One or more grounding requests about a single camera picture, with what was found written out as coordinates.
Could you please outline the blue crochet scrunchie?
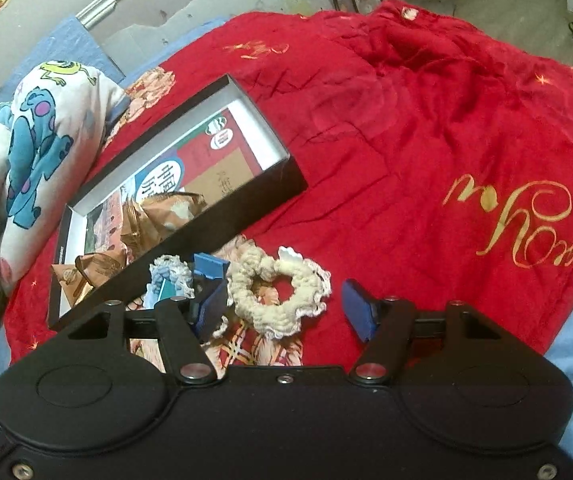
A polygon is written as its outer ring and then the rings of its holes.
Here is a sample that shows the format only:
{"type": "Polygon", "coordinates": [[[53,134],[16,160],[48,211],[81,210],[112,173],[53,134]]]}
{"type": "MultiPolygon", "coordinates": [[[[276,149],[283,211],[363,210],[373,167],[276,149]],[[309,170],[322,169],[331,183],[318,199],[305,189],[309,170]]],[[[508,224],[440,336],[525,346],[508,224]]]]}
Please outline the blue crochet scrunchie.
{"type": "Polygon", "coordinates": [[[150,264],[149,270],[151,281],[146,285],[144,309],[152,310],[157,302],[165,299],[195,297],[192,269],[178,256],[160,256],[150,264]]]}

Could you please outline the cream crochet scrunchie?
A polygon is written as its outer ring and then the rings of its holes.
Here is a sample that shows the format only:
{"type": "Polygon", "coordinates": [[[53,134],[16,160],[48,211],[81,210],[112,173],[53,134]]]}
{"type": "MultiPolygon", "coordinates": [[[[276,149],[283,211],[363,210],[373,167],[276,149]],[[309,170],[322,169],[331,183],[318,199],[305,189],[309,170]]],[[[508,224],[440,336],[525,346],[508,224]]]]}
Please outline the cream crochet scrunchie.
{"type": "Polygon", "coordinates": [[[318,318],[332,294],[331,273],[291,247],[270,255],[248,247],[227,271],[229,302],[238,318],[270,339],[298,334],[318,318]]]}

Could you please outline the brown triangular snack packet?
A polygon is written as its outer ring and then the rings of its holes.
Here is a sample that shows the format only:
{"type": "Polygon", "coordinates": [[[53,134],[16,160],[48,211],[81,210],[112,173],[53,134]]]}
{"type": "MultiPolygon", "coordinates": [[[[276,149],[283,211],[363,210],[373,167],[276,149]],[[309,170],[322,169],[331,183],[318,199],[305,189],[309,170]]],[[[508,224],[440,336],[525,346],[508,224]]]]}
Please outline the brown triangular snack packet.
{"type": "Polygon", "coordinates": [[[142,204],[126,200],[120,240],[132,260],[140,258],[175,232],[177,226],[171,213],[161,200],[145,200],[142,204]]]}
{"type": "Polygon", "coordinates": [[[78,256],[75,268],[87,284],[92,288],[98,288],[111,278],[115,278],[126,263],[127,252],[124,248],[119,248],[78,256]]]}
{"type": "Polygon", "coordinates": [[[164,240],[200,214],[207,203],[198,193],[169,192],[146,197],[140,206],[164,240]]]}
{"type": "Polygon", "coordinates": [[[77,258],[73,264],[54,264],[52,271],[72,308],[90,292],[109,281],[118,271],[119,263],[102,255],[77,258]]]}

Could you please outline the teal small clip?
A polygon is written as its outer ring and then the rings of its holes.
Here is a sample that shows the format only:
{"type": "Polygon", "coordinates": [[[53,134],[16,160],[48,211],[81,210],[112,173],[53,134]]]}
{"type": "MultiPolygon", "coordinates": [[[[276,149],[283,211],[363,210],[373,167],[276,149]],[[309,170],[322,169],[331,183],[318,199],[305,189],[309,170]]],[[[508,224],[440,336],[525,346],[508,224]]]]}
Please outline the teal small clip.
{"type": "Polygon", "coordinates": [[[174,298],[175,296],[177,296],[177,289],[175,283],[165,278],[164,281],[162,281],[162,284],[160,285],[160,293],[158,294],[158,300],[162,301],[174,298]]]}

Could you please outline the blue binder clip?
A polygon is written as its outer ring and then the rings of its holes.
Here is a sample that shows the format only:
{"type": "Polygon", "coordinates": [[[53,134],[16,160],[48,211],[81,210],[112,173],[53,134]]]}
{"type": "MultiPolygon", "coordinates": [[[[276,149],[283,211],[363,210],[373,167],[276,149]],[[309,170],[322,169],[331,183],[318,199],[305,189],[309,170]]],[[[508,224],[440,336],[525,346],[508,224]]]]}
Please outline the blue binder clip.
{"type": "Polygon", "coordinates": [[[219,257],[198,252],[193,255],[193,282],[200,292],[210,285],[224,287],[227,285],[227,272],[230,262],[219,257]]]}

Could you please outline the black shallow box tray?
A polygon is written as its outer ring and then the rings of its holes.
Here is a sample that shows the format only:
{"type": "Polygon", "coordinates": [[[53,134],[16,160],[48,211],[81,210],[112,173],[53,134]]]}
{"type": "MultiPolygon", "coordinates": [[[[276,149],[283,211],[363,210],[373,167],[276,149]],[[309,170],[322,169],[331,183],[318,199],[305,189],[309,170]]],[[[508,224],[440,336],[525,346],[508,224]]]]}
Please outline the black shallow box tray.
{"type": "Polygon", "coordinates": [[[294,156],[224,75],[132,142],[66,205],[48,325],[143,294],[162,255],[214,252],[306,188],[294,156]]]}

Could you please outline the colourful history book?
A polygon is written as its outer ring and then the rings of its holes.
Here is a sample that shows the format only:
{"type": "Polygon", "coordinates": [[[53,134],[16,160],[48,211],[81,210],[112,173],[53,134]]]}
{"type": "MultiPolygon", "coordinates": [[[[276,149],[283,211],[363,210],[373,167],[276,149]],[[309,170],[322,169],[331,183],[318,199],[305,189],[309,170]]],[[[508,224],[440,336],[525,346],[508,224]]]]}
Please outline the colourful history book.
{"type": "Polygon", "coordinates": [[[262,172],[250,143],[252,116],[233,102],[180,136],[124,179],[86,215],[85,254],[119,247],[123,204],[165,193],[194,193],[208,205],[262,172]]]}

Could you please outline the monster cartoon white comforter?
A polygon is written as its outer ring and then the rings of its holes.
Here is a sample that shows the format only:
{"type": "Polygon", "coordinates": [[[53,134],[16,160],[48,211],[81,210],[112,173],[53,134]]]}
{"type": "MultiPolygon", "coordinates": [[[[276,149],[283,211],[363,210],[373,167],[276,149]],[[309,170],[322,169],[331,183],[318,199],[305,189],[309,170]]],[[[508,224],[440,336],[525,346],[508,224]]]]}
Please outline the monster cartoon white comforter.
{"type": "Polygon", "coordinates": [[[0,103],[0,321],[127,106],[117,82],[73,61],[40,63],[0,103]]]}

